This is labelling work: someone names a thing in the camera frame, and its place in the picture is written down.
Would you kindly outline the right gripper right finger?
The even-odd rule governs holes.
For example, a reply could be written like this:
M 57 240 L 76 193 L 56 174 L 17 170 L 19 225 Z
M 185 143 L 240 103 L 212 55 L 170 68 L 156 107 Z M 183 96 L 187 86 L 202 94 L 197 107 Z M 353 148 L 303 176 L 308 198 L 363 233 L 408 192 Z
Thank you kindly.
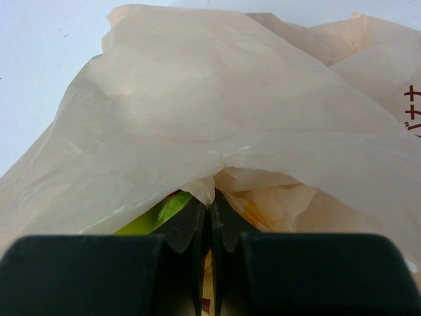
M 377 234 L 261 232 L 217 192 L 216 315 L 419 315 L 403 256 Z

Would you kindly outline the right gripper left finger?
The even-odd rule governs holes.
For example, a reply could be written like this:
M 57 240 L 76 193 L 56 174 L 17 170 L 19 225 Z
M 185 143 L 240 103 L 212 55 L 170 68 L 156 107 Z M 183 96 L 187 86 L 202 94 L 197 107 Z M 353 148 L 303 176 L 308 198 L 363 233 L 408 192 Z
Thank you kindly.
M 2 315 L 200 315 L 206 207 L 152 234 L 32 235 L 1 260 Z

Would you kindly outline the green fake pear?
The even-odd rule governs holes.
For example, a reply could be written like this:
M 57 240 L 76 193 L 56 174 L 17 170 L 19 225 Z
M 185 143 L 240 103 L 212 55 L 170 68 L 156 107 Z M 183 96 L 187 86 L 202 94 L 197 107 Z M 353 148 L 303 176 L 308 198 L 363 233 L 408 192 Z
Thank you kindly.
M 146 213 L 116 231 L 114 235 L 150 234 L 182 210 L 192 197 L 193 196 L 189 192 L 178 190 L 164 198 Z

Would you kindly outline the translucent banana print plastic bag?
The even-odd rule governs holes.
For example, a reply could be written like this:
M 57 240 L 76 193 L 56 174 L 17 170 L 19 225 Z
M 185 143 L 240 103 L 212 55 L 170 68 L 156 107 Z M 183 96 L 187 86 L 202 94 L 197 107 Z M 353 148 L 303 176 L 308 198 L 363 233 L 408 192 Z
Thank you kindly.
M 53 122 L 1 177 L 1 260 L 32 235 L 114 235 L 170 194 L 217 192 L 261 232 L 377 234 L 420 294 L 420 32 L 356 14 L 124 5 Z

